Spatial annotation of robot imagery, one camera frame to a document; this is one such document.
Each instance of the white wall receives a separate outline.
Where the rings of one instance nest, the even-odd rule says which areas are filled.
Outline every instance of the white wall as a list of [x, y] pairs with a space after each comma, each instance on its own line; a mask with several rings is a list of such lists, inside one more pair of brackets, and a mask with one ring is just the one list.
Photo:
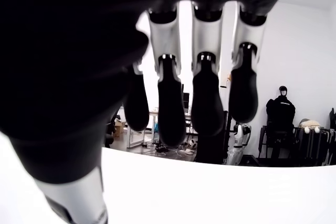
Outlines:
[[266, 124], [266, 103], [288, 88], [295, 105], [294, 125], [303, 118], [329, 127], [329, 112], [336, 108], [336, 51], [330, 12], [278, 3], [269, 13], [258, 65], [259, 108], [251, 122], [248, 154], [258, 154], [260, 128]]
[[[235, 2], [228, 2], [224, 8], [222, 34], [221, 84], [231, 68], [232, 34], [235, 18]], [[258, 155], [260, 128], [266, 124], [266, 103], [276, 98], [278, 88], [288, 88], [288, 99], [296, 107], [294, 125], [303, 118], [317, 120], [329, 127], [329, 112], [336, 108], [336, 51], [333, 49], [333, 25], [336, 21], [336, 7], [330, 12], [278, 3], [269, 13], [263, 47], [258, 65], [257, 88], [259, 108], [251, 122], [253, 133], [246, 148], [247, 154]], [[185, 92], [192, 97], [191, 72], [191, 4], [180, 3], [181, 62], [180, 78]], [[148, 18], [140, 17], [137, 28], [150, 35]], [[143, 58], [142, 70], [150, 109], [158, 106], [158, 77], [154, 71], [151, 46]], [[227, 110], [228, 89], [221, 89], [224, 109]]]

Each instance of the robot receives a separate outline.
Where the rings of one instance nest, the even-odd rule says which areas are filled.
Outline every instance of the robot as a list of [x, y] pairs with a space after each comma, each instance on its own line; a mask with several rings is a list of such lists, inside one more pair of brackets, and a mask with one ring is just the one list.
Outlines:
[[[107, 223], [100, 169], [106, 121], [121, 102], [133, 129], [143, 129], [149, 118], [138, 68], [149, 39], [135, 28], [146, 10], [159, 76], [160, 138], [176, 147], [185, 135], [178, 78], [181, 0], [0, 1], [0, 130], [63, 220]], [[267, 14], [277, 0], [191, 1], [192, 122], [199, 134], [215, 135], [224, 120], [218, 93], [223, 6], [239, 3], [229, 110], [247, 123], [257, 111], [257, 63]]]
[[231, 150], [227, 152], [227, 165], [239, 165], [241, 158], [243, 157], [243, 152], [246, 146], [248, 145], [248, 141], [251, 137], [251, 125], [237, 124], [235, 126], [235, 143]]

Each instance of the cardboard box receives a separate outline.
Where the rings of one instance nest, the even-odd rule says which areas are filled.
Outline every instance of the cardboard box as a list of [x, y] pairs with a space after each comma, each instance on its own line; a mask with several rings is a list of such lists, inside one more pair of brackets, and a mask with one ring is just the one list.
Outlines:
[[120, 120], [116, 120], [115, 121], [115, 132], [113, 134], [113, 136], [115, 137], [120, 137], [121, 134], [123, 134], [124, 132], [124, 127], [126, 122], [121, 122]]

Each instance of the table leg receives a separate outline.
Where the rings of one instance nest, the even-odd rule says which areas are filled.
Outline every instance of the table leg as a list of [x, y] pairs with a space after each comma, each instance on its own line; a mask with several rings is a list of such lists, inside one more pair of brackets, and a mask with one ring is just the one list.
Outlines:
[[127, 127], [127, 148], [131, 148], [131, 127]]
[[153, 125], [152, 125], [152, 143], [154, 143], [154, 135], [155, 135], [155, 119], [156, 119], [156, 115], [153, 116]]

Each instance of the white desk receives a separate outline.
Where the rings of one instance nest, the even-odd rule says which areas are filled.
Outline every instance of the white desk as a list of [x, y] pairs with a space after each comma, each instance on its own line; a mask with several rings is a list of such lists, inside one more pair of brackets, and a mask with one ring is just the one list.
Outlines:
[[[336, 218], [336, 166], [209, 165], [103, 148], [102, 172], [110, 224], [325, 224]], [[139, 181], [148, 187], [134, 187]], [[153, 181], [163, 194], [156, 195]], [[5, 224], [65, 224], [3, 136], [0, 217]]]
[[[154, 137], [155, 137], [155, 134], [154, 134], [154, 129], [155, 129], [155, 120], [156, 120], [156, 117], [159, 115], [158, 111], [150, 111], [149, 112], [149, 116], [152, 116], [153, 117], [153, 124], [152, 124], [152, 143], [154, 143]], [[185, 119], [186, 120], [191, 120], [191, 115], [188, 115], [188, 114], [184, 114], [185, 116]], [[130, 127], [127, 127], [127, 148], [132, 148], [132, 147], [135, 147], [135, 146], [138, 146], [140, 144], [143, 144], [144, 143], [144, 139], [145, 139], [145, 131], [143, 131], [143, 134], [142, 134], [142, 140], [139, 140], [139, 141], [136, 141], [136, 142], [132, 142], [132, 130]]]

